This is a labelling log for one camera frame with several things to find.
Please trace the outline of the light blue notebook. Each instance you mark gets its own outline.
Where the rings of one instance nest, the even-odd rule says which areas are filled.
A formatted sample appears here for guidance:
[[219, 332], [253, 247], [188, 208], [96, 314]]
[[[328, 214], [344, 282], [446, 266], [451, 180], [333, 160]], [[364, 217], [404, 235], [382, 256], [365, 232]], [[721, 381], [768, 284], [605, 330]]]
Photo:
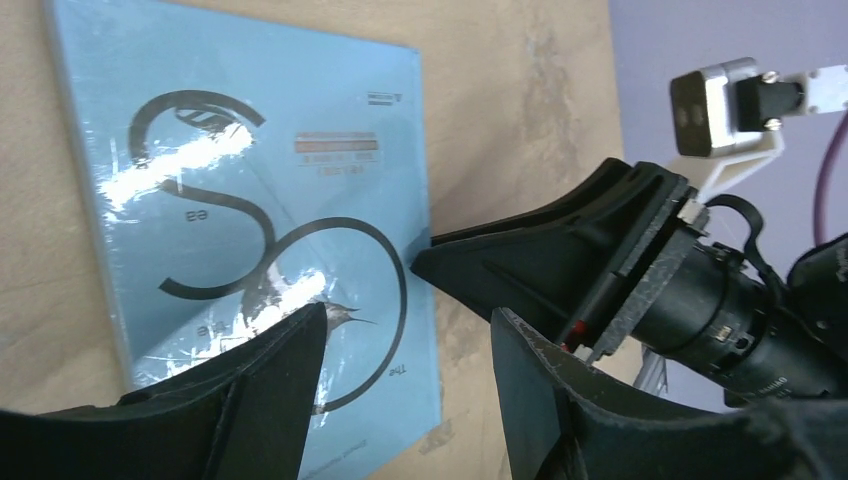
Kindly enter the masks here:
[[127, 386], [328, 315], [299, 475], [441, 420], [417, 50], [165, 1], [45, 13]]

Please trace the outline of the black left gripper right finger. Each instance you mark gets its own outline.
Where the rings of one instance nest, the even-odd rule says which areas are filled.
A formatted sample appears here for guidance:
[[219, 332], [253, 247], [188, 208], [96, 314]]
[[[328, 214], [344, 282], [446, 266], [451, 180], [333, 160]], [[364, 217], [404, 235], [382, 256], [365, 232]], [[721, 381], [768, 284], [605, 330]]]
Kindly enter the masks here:
[[493, 366], [516, 479], [843, 479], [847, 404], [767, 400], [720, 414], [633, 388], [491, 316]]

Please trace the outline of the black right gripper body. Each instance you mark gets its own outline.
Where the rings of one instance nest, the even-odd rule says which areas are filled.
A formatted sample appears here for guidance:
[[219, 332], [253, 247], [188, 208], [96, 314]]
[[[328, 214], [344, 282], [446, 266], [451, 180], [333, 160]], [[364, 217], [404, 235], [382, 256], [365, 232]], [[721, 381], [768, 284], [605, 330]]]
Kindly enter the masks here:
[[847, 363], [814, 337], [811, 316], [757, 247], [764, 222], [748, 202], [721, 207], [749, 226], [741, 249], [705, 244], [706, 205], [669, 172], [598, 172], [557, 201], [585, 243], [587, 286], [556, 338], [589, 361], [633, 337], [719, 384], [737, 406], [761, 398], [843, 398]]

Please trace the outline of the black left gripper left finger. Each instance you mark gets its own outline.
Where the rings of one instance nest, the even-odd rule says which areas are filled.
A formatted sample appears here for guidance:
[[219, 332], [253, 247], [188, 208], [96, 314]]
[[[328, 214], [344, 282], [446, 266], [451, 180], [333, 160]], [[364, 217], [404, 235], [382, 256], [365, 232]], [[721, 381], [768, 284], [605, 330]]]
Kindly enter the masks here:
[[309, 304], [112, 406], [1, 414], [5, 479], [294, 479], [325, 351]]

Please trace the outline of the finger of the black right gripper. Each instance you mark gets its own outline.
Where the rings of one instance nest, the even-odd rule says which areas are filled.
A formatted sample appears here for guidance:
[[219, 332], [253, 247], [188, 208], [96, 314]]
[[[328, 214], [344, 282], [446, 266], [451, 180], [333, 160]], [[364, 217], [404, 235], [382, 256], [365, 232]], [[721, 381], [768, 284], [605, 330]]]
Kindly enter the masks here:
[[554, 343], [592, 345], [685, 199], [684, 177], [608, 158], [548, 205], [433, 237], [411, 270], [484, 319], [508, 308]]

